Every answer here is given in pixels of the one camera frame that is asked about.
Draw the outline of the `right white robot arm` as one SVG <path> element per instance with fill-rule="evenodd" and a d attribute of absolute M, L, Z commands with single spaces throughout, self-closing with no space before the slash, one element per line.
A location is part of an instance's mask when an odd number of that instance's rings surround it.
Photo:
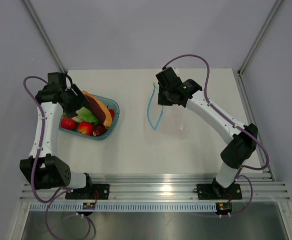
<path fill-rule="evenodd" d="M 245 125 L 235 120 L 223 110 L 218 113 L 213 103 L 205 98 L 202 87 L 192 79 L 184 82 L 173 68 L 168 67 L 156 74 L 159 84 L 158 104 L 162 106 L 179 105 L 196 113 L 208 123 L 224 140 L 227 146 L 220 153 L 223 161 L 219 173 L 211 184 L 208 193 L 218 199 L 230 193 L 240 167 L 256 150 L 257 144 L 243 130 L 253 137 L 258 136 L 254 124 Z"/>

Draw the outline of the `red toy apple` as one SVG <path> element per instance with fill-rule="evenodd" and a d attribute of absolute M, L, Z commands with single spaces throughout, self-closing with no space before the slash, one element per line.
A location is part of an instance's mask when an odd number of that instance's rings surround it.
<path fill-rule="evenodd" d="M 80 134 L 83 134 L 83 135 L 92 135 L 93 133 L 93 124 L 92 123 L 89 123 L 89 122 L 81 122 L 78 127 L 77 127 L 77 131 L 80 133 Z"/>

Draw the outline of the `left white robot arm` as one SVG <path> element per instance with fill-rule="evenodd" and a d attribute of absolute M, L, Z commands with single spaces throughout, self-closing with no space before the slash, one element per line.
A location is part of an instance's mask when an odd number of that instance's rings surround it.
<path fill-rule="evenodd" d="M 37 127 L 28 158 L 22 159 L 19 168 L 31 185 L 34 197 L 45 202 L 37 190 L 65 189 L 67 199 L 88 199 L 94 193 L 91 177 L 78 173 L 57 155 L 57 140 L 62 115 L 77 116 L 77 111 L 89 104 L 88 99 L 62 72 L 47 75 L 45 86 L 36 95 L 30 95 L 37 106 Z"/>

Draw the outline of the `clear zip top bag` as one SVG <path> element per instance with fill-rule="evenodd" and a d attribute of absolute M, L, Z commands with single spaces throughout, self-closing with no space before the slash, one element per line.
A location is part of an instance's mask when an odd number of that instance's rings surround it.
<path fill-rule="evenodd" d="M 185 110 L 176 105 L 158 105 L 159 85 L 152 83 L 152 93 L 146 107 L 146 119 L 150 128 L 163 135 L 183 140 L 188 135 L 188 123 L 184 118 Z"/>

